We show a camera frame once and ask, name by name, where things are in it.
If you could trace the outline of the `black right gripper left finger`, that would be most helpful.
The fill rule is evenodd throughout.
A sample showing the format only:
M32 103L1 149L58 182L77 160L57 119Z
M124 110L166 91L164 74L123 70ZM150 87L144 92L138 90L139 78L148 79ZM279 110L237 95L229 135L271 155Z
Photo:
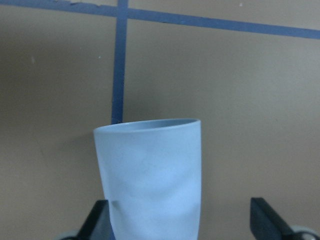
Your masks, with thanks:
M113 230L107 200L98 200L76 235L78 240L112 240Z

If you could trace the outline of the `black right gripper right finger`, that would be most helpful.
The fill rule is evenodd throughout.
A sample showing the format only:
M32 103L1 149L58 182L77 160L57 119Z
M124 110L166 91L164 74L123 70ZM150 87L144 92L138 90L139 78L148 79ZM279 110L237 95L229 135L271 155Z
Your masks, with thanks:
M250 231L256 240L294 240L295 233L262 197L250 199Z

